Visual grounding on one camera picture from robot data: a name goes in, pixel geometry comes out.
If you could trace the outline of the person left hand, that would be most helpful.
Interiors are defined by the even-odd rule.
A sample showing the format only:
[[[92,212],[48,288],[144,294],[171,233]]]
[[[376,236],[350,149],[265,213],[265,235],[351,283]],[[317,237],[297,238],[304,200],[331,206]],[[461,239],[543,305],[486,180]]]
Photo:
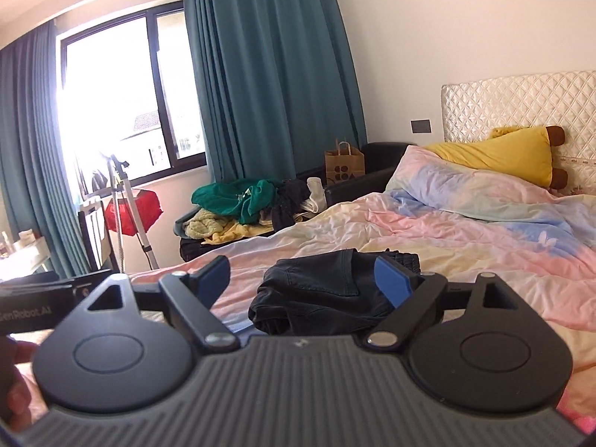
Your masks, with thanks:
[[[37,349],[35,343],[1,337],[1,378],[8,384],[1,392],[1,406],[9,410],[6,425],[14,433],[25,430],[47,412],[29,368]]]

